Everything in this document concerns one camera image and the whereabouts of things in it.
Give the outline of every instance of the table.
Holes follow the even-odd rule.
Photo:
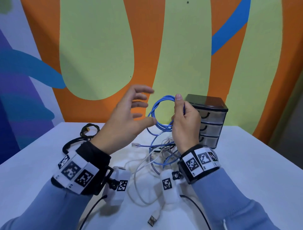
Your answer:
[[[64,156],[62,146],[78,137],[85,124],[60,123],[0,165],[0,226],[22,214],[30,205]],[[148,145],[152,138],[144,130],[134,142]],[[129,145],[112,154],[110,165],[124,166],[130,160],[143,158],[147,151],[147,148],[132,148]],[[277,227],[282,230],[302,229],[303,170],[237,126],[223,127],[215,152],[238,188],[245,196],[260,202]],[[137,164],[138,161],[129,163],[133,171]],[[137,184],[146,200],[154,198],[161,191],[159,178],[151,172],[150,167],[145,167],[138,173]],[[133,182],[130,185],[129,196],[125,197],[121,207],[109,207],[101,201],[89,217],[85,230],[101,227],[151,229],[147,220],[154,210],[160,208],[163,199],[159,198],[152,205],[144,206],[135,193]],[[195,197],[191,186],[184,183],[181,188],[184,194]],[[81,219],[101,195],[92,198]],[[176,209],[164,210],[153,227],[174,230],[184,228],[207,229],[201,214],[187,200],[182,201]]]

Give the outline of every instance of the storage drawer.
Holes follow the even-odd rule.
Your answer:
[[[201,122],[223,124],[226,112],[196,109],[200,113]]]
[[[200,144],[209,148],[216,148],[218,140],[219,137],[211,137],[206,135],[200,135],[199,137]]]
[[[222,124],[202,123],[200,125],[200,134],[209,136],[220,136]]]

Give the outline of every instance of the plastic drawer unit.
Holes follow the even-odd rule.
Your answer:
[[[220,97],[189,94],[186,100],[200,113],[200,144],[216,148],[224,124],[227,106]]]

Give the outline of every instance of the light blue sleeve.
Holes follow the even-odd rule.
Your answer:
[[[279,230],[261,204],[244,196],[223,168],[198,180],[192,187],[212,229]]]
[[[49,180],[25,212],[0,230],[75,230],[91,198],[57,188]]]

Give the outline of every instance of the mural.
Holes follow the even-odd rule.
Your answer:
[[[151,105],[167,94],[221,97],[226,125],[268,143],[303,67],[301,0],[10,4],[0,12],[0,98],[20,148],[63,118],[106,122],[132,84],[155,89]],[[157,119],[172,113],[164,102]],[[32,136],[17,128],[38,123]]]

